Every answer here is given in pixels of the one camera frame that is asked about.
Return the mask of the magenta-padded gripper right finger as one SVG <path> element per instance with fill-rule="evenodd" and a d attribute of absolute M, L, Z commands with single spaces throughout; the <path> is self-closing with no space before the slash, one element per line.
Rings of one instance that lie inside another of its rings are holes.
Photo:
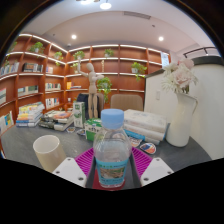
<path fill-rule="evenodd" d="M 130 162 L 136 188 L 146 186 L 173 173 L 173 170 L 161 158 L 151 158 L 137 148 L 132 148 Z"/>

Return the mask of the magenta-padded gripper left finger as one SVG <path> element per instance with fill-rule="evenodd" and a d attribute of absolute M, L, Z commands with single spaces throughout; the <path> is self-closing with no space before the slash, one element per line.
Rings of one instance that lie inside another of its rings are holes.
<path fill-rule="evenodd" d="M 90 148 L 75 158 L 67 157 L 53 173 L 78 186 L 91 188 L 95 175 L 93 149 Z"/>

